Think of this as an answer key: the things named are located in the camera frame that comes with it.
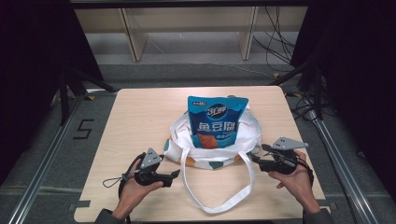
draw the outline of tabletop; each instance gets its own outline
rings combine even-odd
[[[128,89],[119,91],[111,110],[92,168],[80,200],[90,201],[89,207],[77,208],[77,222],[94,222],[102,208],[113,210],[118,203],[118,185],[105,188],[105,179],[119,177],[132,160],[149,147],[163,154],[170,136],[170,125],[187,111],[190,95],[215,97],[235,95],[249,99],[251,113],[262,126],[262,142],[271,144],[280,136],[302,141],[284,94],[275,86],[202,87]],[[302,217],[302,207],[287,192],[277,189],[277,180],[255,169],[253,191],[231,210],[209,215],[190,198],[181,176],[171,188],[150,193],[132,212],[134,221],[216,221],[263,220]],[[164,159],[160,174],[170,174],[180,166]],[[189,187],[205,206],[218,206],[249,183],[248,169],[243,161],[210,171],[188,167]],[[321,186],[315,181],[314,195],[324,200]]]

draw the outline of metal frame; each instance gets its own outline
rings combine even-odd
[[[73,116],[76,113],[78,106],[81,104],[83,98],[83,96],[76,97],[75,102],[71,107],[70,116],[65,121],[64,125],[62,125],[56,133],[51,145],[49,146],[49,150],[47,151],[43,161],[40,163],[40,166],[35,172],[35,176],[33,177],[26,191],[23,193],[20,202],[12,212],[12,215],[8,221],[9,224],[23,223],[23,221],[25,220],[35,200],[35,196],[40,190],[40,186],[52,165],[52,162],[58,152],[58,149],[60,148],[62,141],[64,140],[64,135],[69,129],[69,125],[73,119]]]
[[[313,110],[310,111],[310,116],[312,119],[317,117],[315,111]],[[341,155],[340,150],[332,140],[332,136],[330,135],[324,121],[322,119],[315,119],[314,124],[318,127],[320,133],[324,138],[327,149],[329,149],[329,155],[331,157],[331,160],[334,162],[335,172],[339,174],[341,181],[346,187],[346,191],[349,193],[350,198],[354,202],[359,214],[361,215],[361,219],[364,223],[367,224],[379,223],[378,218],[375,216],[370,203],[367,201],[361,188],[359,187],[358,182],[349,170],[349,167],[347,166],[346,161]]]
[[[128,7],[303,7],[311,3],[334,4],[328,0],[70,0],[40,1],[39,5],[70,5],[72,8]]]

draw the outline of human hand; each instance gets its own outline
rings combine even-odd
[[[132,170],[136,169],[136,165],[139,164],[139,162],[140,159],[136,161]],[[113,217],[118,219],[125,219],[150,192],[163,186],[162,181],[154,182],[147,186],[141,186],[134,180],[134,174],[129,174],[128,178],[128,181],[123,187],[119,204],[112,214]]]
[[[306,155],[303,152],[294,150],[297,156],[306,160]],[[290,175],[282,175],[279,172],[273,171],[268,173],[273,179],[277,179],[280,183],[276,186],[277,189],[285,187],[299,202],[307,214],[313,214],[320,211],[317,200],[312,191],[311,182],[309,180],[308,171],[302,165],[298,164],[296,170]]]

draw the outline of wire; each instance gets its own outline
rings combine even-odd
[[[238,67],[238,66],[232,65],[232,64],[224,64],[224,63],[186,63],[186,64],[199,64],[199,65],[212,64],[212,65],[217,65],[217,66],[232,67],[232,68],[236,68],[236,69],[239,69],[239,70],[241,70],[241,71],[244,71],[244,72],[257,73],[257,74],[261,74],[261,75],[264,75],[264,76],[266,76],[266,77],[269,77],[269,78],[271,78],[271,79],[276,79],[275,77],[273,77],[273,76],[271,76],[271,75],[268,75],[268,74],[266,74],[266,73],[264,73],[264,72],[258,72],[258,71],[248,70],[248,69],[241,68],[241,67]]]
[[[157,50],[159,50],[159,51],[162,52],[162,53],[165,53],[165,51],[163,51],[162,49],[160,49],[160,47],[158,47],[152,39],[150,39],[150,42],[151,42],[151,44],[152,44]]]
[[[279,9],[279,7],[276,7],[276,21],[275,22],[274,22],[273,18],[271,17],[271,15],[269,14],[267,7],[265,7],[265,11],[267,12],[268,18],[270,19],[270,21],[274,27],[274,30],[271,35],[269,35],[267,32],[265,32],[270,37],[268,45],[264,46],[264,44],[262,44],[255,36],[253,36],[253,38],[263,49],[266,50],[265,61],[271,69],[278,71],[278,72],[290,72],[290,70],[276,69],[268,63],[268,53],[271,53],[274,56],[276,56],[278,59],[283,61],[284,63],[290,64],[291,52],[290,52],[289,48],[290,47],[294,48],[294,45],[291,44],[289,41],[287,41],[280,32],[280,23],[279,23],[280,9]],[[270,48],[273,40],[281,43],[281,46],[282,46],[282,49],[283,49],[285,55],[282,55],[281,53],[276,52],[275,50]]]
[[[266,157],[266,156],[272,156],[273,155],[273,153],[272,152],[267,152],[267,153],[265,153],[264,155],[262,155],[263,157]]]
[[[307,101],[306,99],[310,97],[312,93],[304,93],[303,97],[301,98],[301,100],[297,103],[297,105],[295,106],[294,109],[290,109],[290,111],[297,115],[297,117],[294,118],[294,120],[297,120],[299,118],[303,118],[303,120],[305,121],[312,121],[315,120],[316,118],[313,119],[308,119],[305,115],[308,114],[310,111],[314,110],[314,104],[310,104],[309,101]],[[305,102],[305,105],[299,106],[299,104],[301,102]]]
[[[109,189],[109,188],[113,187],[115,184],[117,184],[117,182],[119,182],[121,179],[122,179],[122,177],[109,178],[109,179],[104,180],[102,182],[102,184],[103,184],[103,186],[105,186],[105,188]],[[110,181],[110,180],[116,180],[116,181],[114,183],[110,184],[110,185],[106,184],[106,182]]]

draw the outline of blue snack bag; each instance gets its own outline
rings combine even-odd
[[[195,147],[218,148],[235,143],[238,120],[248,104],[242,97],[189,96],[191,138]]]

